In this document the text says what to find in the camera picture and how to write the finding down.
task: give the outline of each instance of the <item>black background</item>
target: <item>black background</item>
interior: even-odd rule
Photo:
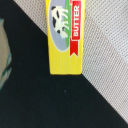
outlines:
[[[80,76],[49,74],[47,36],[12,0],[0,0],[12,73],[0,92],[0,128],[128,128]]]

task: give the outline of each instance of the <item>printed packaging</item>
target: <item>printed packaging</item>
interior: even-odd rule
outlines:
[[[45,0],[51,74],[82,73],[85,0]]]

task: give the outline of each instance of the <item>cow illustration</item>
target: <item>cow illustration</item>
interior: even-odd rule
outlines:
[[[66,24],[68,24],[68,21],[62,21],[62,17],[64,16],[66,19],[68,19],[68,16],[65,14],[65,12],[68,13],[68,10],[63,9],[62,6],[53,6],[51,8],[51,11],[52,22],[55,31],[60,34],[62,39],[67,38],[68,34],[65,32],[65,28],[69,30],[69,27],[66,26]]]

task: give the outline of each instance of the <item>yellow box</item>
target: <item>yellow box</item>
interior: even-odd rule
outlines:
[[[51,74],[82,73],[85,0],[45,0]]]

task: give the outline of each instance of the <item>gray fabric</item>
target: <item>gray fabric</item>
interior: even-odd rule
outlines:
[[[11,53],[3,24],[4,20],[0,19],[0,89],[11,73],[11,69],[7,69],[11,62]]]

